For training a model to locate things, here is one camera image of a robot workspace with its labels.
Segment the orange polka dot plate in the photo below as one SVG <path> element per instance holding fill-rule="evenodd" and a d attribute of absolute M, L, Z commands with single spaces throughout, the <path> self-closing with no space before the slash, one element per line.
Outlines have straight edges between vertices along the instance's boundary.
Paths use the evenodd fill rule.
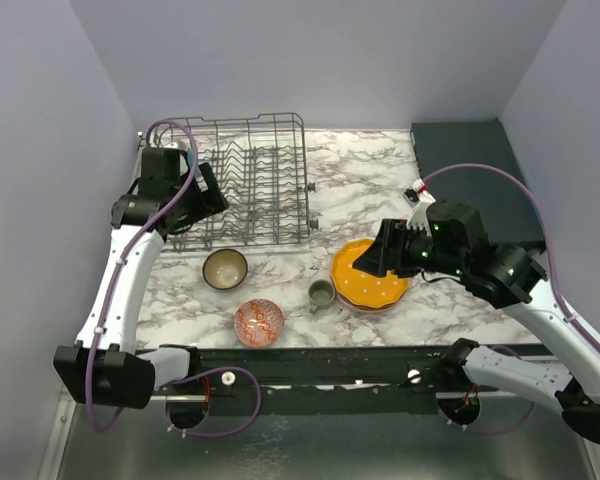
<path fill-rule="evenodd" d="M 336 292 L 350 302 L 377 308 L 403 297 L 410 287 L 410 280 L 398 278 L 394 274 L 378 278 L 352 267 L 353 261 L 372 241 L 370 238 L 362 238 L 344 244 L 332 257 L 330 277 Z"/>

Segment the grey wire dish rack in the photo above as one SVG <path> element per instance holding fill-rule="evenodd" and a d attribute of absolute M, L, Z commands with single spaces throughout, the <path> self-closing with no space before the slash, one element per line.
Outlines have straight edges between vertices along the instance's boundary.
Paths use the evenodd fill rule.
<path fill-rule="evenodd" d="M 171 252 L 296 245 L 317 227 L 310 219 L 305 125 L 293 112 L 243 118 L 175 119 L 185 129 L 156 127 L 151 143 L 184 147 L 191 133 L 199 159 L 213 168 L 229 209 L 170 236 Z"/>

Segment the blue floral mug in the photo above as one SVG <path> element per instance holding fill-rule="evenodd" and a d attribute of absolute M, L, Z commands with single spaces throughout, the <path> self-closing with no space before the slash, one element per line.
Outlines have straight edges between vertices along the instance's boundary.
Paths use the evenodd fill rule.
<path fill-rule="evenodd" d="M 181 152 L 181 167 L 184 168 L 187 173 L 194 171 L 196 176 L 200 174 L 197 157 L 189 144 L 180 140 L 174 140 L 169 144 L 169 147 Z"/>

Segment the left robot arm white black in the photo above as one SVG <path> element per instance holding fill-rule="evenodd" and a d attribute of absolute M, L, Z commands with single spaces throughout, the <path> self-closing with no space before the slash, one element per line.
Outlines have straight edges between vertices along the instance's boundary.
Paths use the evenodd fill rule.
<path fill-rule="evenodd" d="M 71 346 L 56 349 L 53 366 L 73 399 L 117 408 L 144 408 L 169 384 L 181 395 L 202 380 L 184 347 L 140 354 L 136 329 L 149 276 L 169 236 L 229 207 L 209 163 L 192 148 L 146 147 L 141 173 L 111 208 L 109 256 L 89 316 Z"/>

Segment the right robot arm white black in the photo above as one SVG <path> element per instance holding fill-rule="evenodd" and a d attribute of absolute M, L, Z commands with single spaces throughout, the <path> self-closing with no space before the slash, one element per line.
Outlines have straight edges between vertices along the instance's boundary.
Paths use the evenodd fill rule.
<path fill-rule="evenodd" d="M 575 433 L 600 444 L 600 335 L 562 311 L 546 270 L 524 248 L 489 241 L 476 209 L 437 201 L 425 218 L 426 227 L 383 220 L 354 269 L 375 277 L 453 275 L 469 293 L 525 326 L 560 363 L 541 366 L 460 339 L 440 361 L 442 384 L 454 392 L 475 384 L 514 393 L 559 413 Z"/>

